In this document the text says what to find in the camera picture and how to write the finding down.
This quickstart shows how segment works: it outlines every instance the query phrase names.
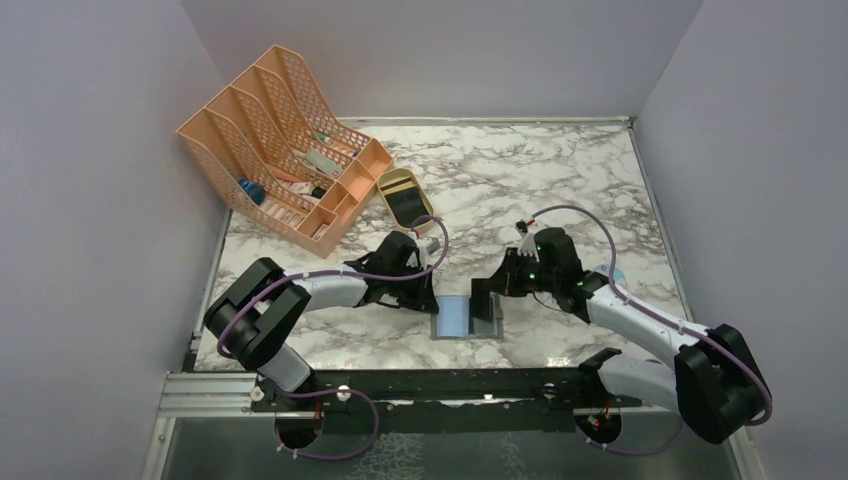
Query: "marble surface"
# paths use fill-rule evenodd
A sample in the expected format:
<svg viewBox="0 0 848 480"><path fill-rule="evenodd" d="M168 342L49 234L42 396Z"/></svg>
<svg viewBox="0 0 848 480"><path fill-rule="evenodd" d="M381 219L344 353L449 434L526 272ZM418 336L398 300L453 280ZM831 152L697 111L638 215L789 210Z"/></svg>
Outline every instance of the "marble surface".
<svg viewBox="0 0 848 480"><path fill-rule="evenodd" d="M656 218L622 126L371 126L372 135L415 172L451 235L446 261L434 273L436 295L470 294L472 277L488 277L518 233L514 224L549 205L569 203L598 215L619 252L626 288L683 317ZM564 226L584 268L609 259L600 229L576 212L551 212L537 224ZM285 268L334 267L375 249L391 228L376 197L324 260L234 213L215 283L220 295L255 259ZM426 235L439 235L434 228ZM540 297L552 302L550 298ZM377 305L332 308L303 316L289 344L314 368L474 368L577 365L606 346L647 357L629 341L578 318L544 308L531 297L503 299L503 339L432 340L431 316ZM240 370L218 356L204 332L197 371Z"/></svg>

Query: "robotic arm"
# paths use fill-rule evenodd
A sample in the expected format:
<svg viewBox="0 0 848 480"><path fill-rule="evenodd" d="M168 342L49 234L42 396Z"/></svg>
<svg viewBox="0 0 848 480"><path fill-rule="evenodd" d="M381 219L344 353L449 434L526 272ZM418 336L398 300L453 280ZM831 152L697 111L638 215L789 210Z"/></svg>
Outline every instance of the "robotic arm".
<svg viewBox="0 0 848 480"><path fill-rule="evenodd" d="M261 258L207 310L204 325L246 370L258 371L283 390L294 392L312 375L309 364L285 343L302 314L329 307L381 303L384 295L397 300L397 306L388 306L438 313L432 273L391 282L373 278L422 272L433 247L438 248L438 242L434 245L426 240L415 241L401 232L391 232L376 251L345 262L337 275L304 274L301 279L278 286L265 298L270 302L267 309L260 312L255 306L250 308L223 335L251 299L284 276L299 273L284 271L270 258Z"/></svg>
<svg viewBox="0 0 848 480"><path fill-rule="evenodd" d="M550 293L564 312L619 333L661 362L636 360L614 349L593 357L582 367L596 371L608 394L639 398L678 412L696 434L711 443L721 443L764 410L766 399L758 386L714 348L717 343L729 351L764 385L737 330L728 325L708 329L686 323L638 302L621 287L611 285L608 277L584 271L574 242L562 228L533 234L525 222L516 227L523 234L519 246L507 249L492 277L471 281L473 317L493 321L496 313L490 296L494 294ZM634 302L640 308L634 308ZM657 321L658 316L666 322Z"/></svg>

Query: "metal frame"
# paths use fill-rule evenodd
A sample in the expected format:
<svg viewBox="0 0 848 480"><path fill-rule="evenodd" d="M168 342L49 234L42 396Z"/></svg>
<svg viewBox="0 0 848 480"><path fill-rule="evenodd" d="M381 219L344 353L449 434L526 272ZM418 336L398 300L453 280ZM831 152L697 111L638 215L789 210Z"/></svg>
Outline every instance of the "metal frame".
<svg viewBox="0 0 848 480"><path fill-rule="evenodd" d="M692 312L681 284L680 263L671 235L663 219L657 203L648 174L645 170L634 132L632 117L609 118L429 118L429 117L399 117L399 118L344 118L343 123L353 127L363 126L439 126L439 125L534 125L534 124L582 124L582 125L623 125L627 128L636 160L642 172L642 178L648 191L651 206L657 218L666 253L669 257L672 274L677 283L686 316L692 320ZM203 314L211 301L218 266L223 253L224 241L229 228L232 210L225 215L218 236L218 248L212 259L209 276L203 294L201 308L198 311L194 333L203 331ZM190 350L196 351L199 335L193 337ZM142 478L156 480L161 478L168 451L174 438L176 419L190 417L204 418L311 418L311 412L253 412L251 411L250 392L256 382L256 374L252 373L174 373L169 374L163 386L162 397L154 424L153 436L147 452L147 458L142 471ZM637 408L620 408L621 412L656 412L663 410L659 407L645 406ZM592 412L592 409L574 409L575 414ZM736 460L741 478L750 480L765 480L765 473L757 456L756 449L747 429L741 429L729 440L731 450Z"/></svg>

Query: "gray wall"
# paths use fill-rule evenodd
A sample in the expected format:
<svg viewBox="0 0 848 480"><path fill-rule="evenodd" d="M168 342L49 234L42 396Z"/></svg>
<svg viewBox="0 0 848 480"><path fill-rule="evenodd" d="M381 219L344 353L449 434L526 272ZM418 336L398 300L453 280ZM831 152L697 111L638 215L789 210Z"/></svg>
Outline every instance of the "gray wall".
<svg viewBox="0 0 848 480"><path fill-rule="evenodd" d="M697 319L774 393L769 478L844 478L848 2L705 0L637 131Z"/></svg>
<svg viewBox="0 0 848 480"><path fill-rule="evenodd" d="M0 5L3 478L138 478L222 205L176 129L221 87L175 0Z"/></svg>
<svg viewBox="0 0 848 480"><path fill-rule="evenodd" d="M181 0L224 81L272 44L342 116L635 115L700 0Z"/></svg>

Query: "red wire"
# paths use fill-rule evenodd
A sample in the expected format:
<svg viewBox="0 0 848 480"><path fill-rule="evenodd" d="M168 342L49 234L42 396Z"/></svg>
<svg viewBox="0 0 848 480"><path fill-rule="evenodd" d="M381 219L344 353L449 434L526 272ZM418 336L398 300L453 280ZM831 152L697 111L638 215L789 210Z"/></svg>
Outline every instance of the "red wire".
<svg viewBox="0 0 848 480"><path fill-rule="evenodd" d="M315 415L312 417L312 429L318 429L318 421L323 420L324 417L321 415L321 400L319 399L315 402Z"/></svg>

